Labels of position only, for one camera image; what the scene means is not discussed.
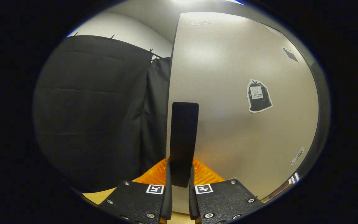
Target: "black curtain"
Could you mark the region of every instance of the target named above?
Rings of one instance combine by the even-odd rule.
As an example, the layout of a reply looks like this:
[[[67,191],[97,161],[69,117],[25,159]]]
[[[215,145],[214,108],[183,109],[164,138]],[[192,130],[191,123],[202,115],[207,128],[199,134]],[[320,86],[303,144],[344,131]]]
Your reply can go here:
[[[44,65],[34,91],[37,140],[72,187],[107,190],[165,157],[169,60],[151,59],[131,44],[80,35]]]

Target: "orange textured pad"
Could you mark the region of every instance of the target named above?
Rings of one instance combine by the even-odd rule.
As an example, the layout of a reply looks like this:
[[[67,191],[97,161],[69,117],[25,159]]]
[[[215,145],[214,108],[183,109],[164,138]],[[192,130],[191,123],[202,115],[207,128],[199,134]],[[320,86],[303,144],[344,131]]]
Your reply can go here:
[[[135,182],[143,184],[165,185],[165,170],[167,168],[167,161],[168,158],[161,160],[142,176],[140,176],[137,180],[135,180]],[[193,165],[194,185],[212,184],[225,181],[225,179],[220,177],[212,169],[197,159],[193,159]]]
[[[212,184],[221,181],[225,181],[212,169],[207,167],[197,159],[193,159],[194,165],[194,185]]]

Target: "screw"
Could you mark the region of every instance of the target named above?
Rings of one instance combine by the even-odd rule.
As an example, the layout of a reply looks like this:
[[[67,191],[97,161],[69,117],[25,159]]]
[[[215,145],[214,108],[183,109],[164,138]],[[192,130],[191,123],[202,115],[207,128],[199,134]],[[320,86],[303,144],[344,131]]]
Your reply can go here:
[[[155,217],[155,215],[152,214],[152,213],[147,213],[146,216],[147,216],[147,218],[154,218]]]
[[[207,213],[207,214],[205,214],[204,217],[205,217],[205,218],[212,218],[212,217],[213,217],[213,214],[212,214],[212,213]]]

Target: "sticker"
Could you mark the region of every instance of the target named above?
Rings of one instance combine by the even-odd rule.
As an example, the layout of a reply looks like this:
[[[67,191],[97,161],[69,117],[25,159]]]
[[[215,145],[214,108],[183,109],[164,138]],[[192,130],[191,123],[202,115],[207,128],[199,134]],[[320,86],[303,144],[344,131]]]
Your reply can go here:
[[[248,83],[248,110],[252,113],[262,112],[273,107],[267,86],[258,80],[251,79]]]
[[[149,194],[162,194],[164,192],[164,185],[153,185],[149,184],[146,193]]]
[[[210,184],[197,185],[194,187],[196,188],[196,194],[206,194],[213,192]]]
[[[201,20],[201,21],[196,21],[196,22],[192,22],[191,24],[197,26],[197,25],[202,25],[202,24],[214,24],[217,23],[216,20]]]
[[[296,157],[291,161],[291,165],[294,165],[296,162],[298,162],[299,157],[302,155],[303,151],[305,150],[304,147],[298,152]]]
[[[271,27],[268,27],[268,26],[266,26],[266,25],[265,25],[265,27],[268,28],[273,34],[276,34],[276,35],[278,35],[278,36],[281,37],[280,33],[279,33],[277,30],[275,30],[275,29],[273,29],[273,28],[271,28]]]
[[[287,56],[288,56],[289,58],[291,58],[292,60],[298,62],[298,59],[296,59],[294,53],[293,53],[290,49],[285,48],[285,47],[282,47],[282,48],[283,48],[283,50],[285,51],[285,53],[287,53]]]

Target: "black trash bag image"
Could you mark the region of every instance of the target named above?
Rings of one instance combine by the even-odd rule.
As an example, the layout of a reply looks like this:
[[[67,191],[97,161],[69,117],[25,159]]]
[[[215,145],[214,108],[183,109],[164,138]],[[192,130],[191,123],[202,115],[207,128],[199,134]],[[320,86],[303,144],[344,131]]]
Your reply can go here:
[[[250,103],[249,111],[252,113],[261,112],[273,106],[267,87],[253,79],[248,84],[248,102]]]

